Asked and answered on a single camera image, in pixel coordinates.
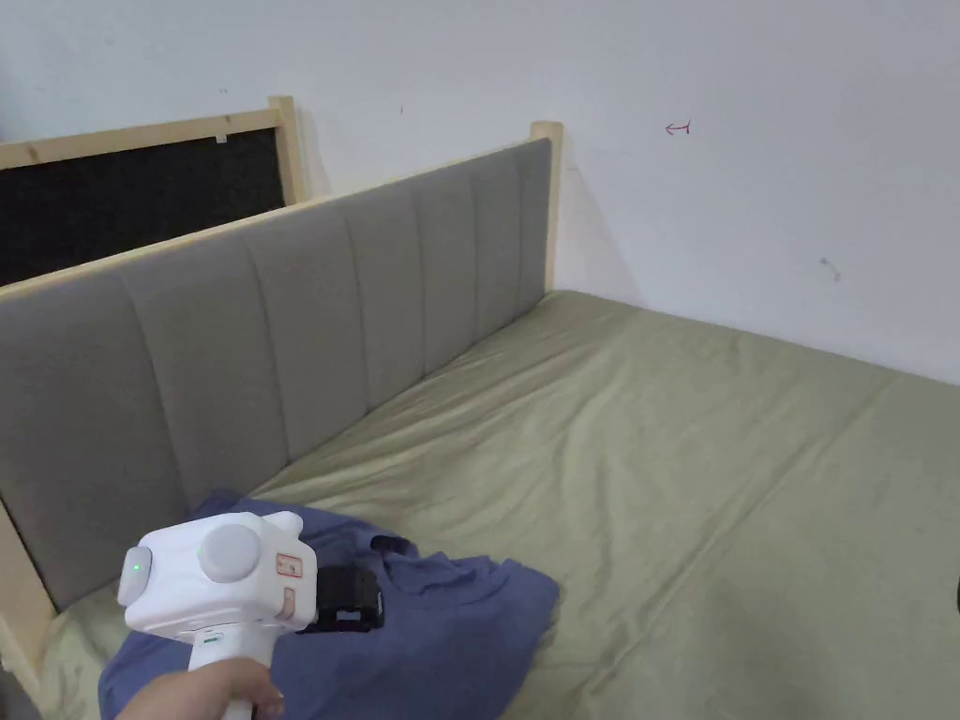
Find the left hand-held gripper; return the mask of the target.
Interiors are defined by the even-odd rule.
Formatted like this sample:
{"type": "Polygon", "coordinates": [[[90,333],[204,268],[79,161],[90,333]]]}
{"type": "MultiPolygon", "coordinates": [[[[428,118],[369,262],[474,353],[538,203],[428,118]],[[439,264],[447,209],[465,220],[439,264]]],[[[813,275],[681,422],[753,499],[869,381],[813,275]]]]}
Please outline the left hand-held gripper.
{"type": "Polygon", "coordinates": [[[188,670],[246,658],[270,667],[290,634],[383,627],[381,587],[321,565],[291,511],[227,513],[156,530],[125,556],[117,600],[133,631],[188,645],[188,670]]]}

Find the person's left hand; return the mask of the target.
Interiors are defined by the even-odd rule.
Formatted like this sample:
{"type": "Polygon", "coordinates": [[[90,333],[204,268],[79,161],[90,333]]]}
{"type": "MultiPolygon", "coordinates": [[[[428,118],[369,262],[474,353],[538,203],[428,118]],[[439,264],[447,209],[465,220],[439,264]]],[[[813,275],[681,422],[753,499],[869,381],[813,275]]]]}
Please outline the person's left hand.
{"type": "Polygon", "coordinates": [[[192,671],[162,675],[139,691],[119,719],[221,719],[234,701],[249,703],[259,719],[279,719],[285,699],[267,666],[235,657],[192,671]]]}

